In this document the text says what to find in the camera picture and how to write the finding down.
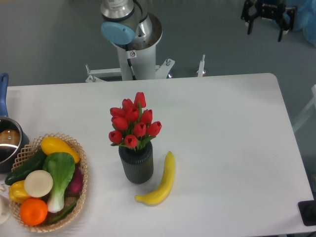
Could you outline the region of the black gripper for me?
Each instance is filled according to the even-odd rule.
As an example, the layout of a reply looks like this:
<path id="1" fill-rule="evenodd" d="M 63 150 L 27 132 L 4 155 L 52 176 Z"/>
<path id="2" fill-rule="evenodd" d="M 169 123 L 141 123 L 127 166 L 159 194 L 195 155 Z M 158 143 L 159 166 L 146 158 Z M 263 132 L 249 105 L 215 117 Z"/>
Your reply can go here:
<path id="1" fill-rule="evenodd" d="M 253 6 L 256 11 L 250 15 L 249 10 Z M 277 25 L 280 28 L 277 41 L 281 42 L 283 35 L 294 28 L 297 7 L 286 7 L 284 0 L 245 0 L 240 18 L 247 24 L 248 35 L 252 33 L 253 22 L 257 18 L 257 14 L 261 18 L 277 19 Z"/>

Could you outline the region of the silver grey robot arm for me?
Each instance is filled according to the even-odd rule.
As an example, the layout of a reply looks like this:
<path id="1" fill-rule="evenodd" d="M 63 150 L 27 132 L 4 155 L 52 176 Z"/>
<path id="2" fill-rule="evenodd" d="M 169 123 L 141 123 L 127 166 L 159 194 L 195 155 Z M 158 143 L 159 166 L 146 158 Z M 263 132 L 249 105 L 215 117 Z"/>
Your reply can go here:
<path id="1" fill-rule="evenodd" d="M 251 34 L 257 18 L 275 21 L 279 27 L 278 42 L 293 30 L 298 7 L 284 0 L 246 0 L 241 12 L 247 33 Z M 148 12 L 146 0 L 104 0 L 100 11 L 104 22 L 101 34 L 125 51 L 143 50 L 157 44 L 162 36 L 161 22 Z"/>

